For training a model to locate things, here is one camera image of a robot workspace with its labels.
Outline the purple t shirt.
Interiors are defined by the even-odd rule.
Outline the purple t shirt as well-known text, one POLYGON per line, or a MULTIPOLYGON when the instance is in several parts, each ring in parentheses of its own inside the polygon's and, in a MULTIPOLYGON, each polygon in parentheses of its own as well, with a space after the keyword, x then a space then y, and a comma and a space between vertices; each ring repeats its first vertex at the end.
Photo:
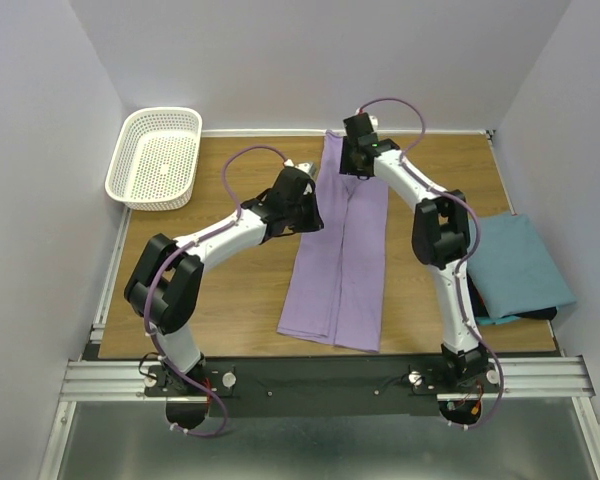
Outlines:
POLYGON ((343 138, 324 137, 316 197, 324 228, 304 234, 279 334, 377 353, 386 271, 388 185, 339 173, 343 138))

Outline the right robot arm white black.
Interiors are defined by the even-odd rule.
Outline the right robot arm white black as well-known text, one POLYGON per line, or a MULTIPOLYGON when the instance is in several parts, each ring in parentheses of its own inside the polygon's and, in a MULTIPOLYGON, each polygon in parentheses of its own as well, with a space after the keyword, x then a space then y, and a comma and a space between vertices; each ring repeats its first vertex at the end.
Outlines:
POLYGON ((343 120, 340 172, 383 180, 414 213, 411 245, 431 272, 443 320, 441 375, 450 387, 468 386, 489 370, 489 350, 478 332, 467 280, 467 262, 480 238, 472 237, 475 212, 459 190, 426 177, 391 139, 380 139, 363 111, 343 120))

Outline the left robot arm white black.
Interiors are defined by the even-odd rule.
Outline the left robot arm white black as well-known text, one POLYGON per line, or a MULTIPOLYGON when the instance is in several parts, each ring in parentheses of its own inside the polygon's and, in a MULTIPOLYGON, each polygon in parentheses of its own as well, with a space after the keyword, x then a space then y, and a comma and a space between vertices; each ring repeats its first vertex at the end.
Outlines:
POLYGON ((178 239, 158 234, 146 244, 124 298, 143 318, 167 372, 186 388, 204 385, 204 355, 188 326, 203 276, 273 238, 321 230, 315 175, 315 164, 287 161, 273 186, 236 213, 194 234, 178 239))

